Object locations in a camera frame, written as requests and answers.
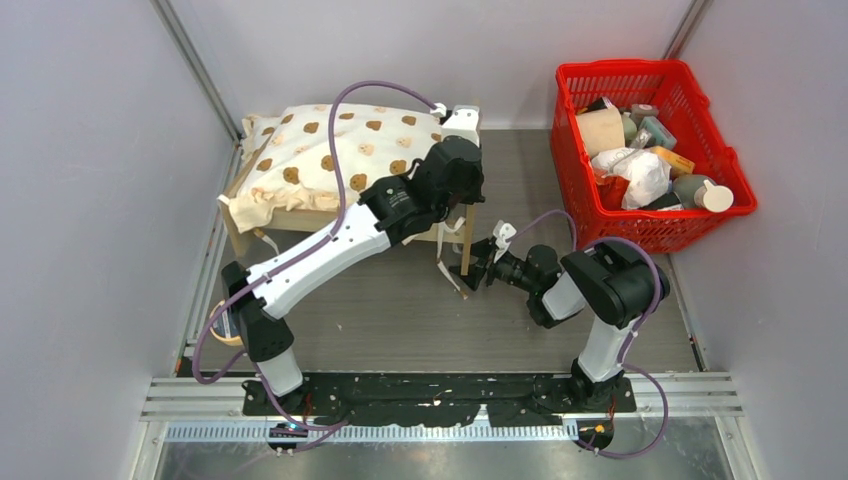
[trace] red package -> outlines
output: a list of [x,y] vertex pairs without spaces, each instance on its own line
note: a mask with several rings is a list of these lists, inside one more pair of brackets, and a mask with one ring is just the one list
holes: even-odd
[[601,205],[607,210],[621,210],[621,201],[630,186],[630,180],[618,175],[609,175],[606,170],[594,167],[592,170],[595,173],[595,186],[598,187]]

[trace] wooden bed frame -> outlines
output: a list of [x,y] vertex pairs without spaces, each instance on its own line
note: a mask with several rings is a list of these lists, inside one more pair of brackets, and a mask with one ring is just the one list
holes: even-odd
[[[265,146],[267,144],[268,141],[266,140],[261,147],[256,149],[251,156],[250,161],[247,162],[241,171],[239,171],[238,175],[236,175],[233,179],[232,183],[224,190],[224,195],[227,198],[234,198],[236,196],[236,193],[238,193],[242,183],[244,183],[247,175],[256,164],[256,159],[259,158],[262,151],[265,150]],[[256,240],[256,235],[252,231],[239,233],[235,221],[233,221],[233,217],[230,215],[230,209],[226,202],[219,199],[218,208],[221,210],[224,225],[227,227],[227,235],[230,238],[233,251],[237,257],[243,257],[247,253],[248,248],[250,248],[250,244]],[[460,227],[456,233],[445,232],[443,237],[443,241],[445,243],[462,244],[462,262],[460,265],[463,275],[468,274],[468,265],[471,260],[471,241],[474,232],[475,214],[476,207],[474,205],[466,206],[465,225]],[[273,216],[271,217],[271,223],[261,228],[264,230],[315,232],[332,222],[335,218],[336,212],[300,209],[286,211],[285,209],[277,208],[274,210]],[[438,227],[434,225],[429,231],[416,236],[415,240],[435,242],[437,232]]]

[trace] white plastic bag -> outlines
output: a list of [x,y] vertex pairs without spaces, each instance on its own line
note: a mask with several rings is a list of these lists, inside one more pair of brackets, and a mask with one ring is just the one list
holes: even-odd
[[647,150],[634,151],[627,147],[605,150],[592,159],[592,166],[630,181],[621,200],[621,208],[625,210],[642,208],[668,192],[671,166]]

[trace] gray bottle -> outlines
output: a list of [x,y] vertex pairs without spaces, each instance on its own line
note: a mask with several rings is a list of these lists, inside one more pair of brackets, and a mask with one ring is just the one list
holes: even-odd
[[733,192],[706,175],[681,175],[671,184],[683,208],[705,208],[720,213],[733,205]]

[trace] white blanket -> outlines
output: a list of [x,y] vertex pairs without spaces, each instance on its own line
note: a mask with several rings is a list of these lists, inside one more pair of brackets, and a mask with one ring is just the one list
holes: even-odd
[[[338,208],[338,188],[327,138],[329,105],[302,105],[279,117],[243,120],[244,159],[268,141],[229,200],[239,232],[267,225],[275,208]],[[342,104],[335,122],[336,151],[348,205],[381,177],[403,173],[441,139],[437,118],[420,112]]]

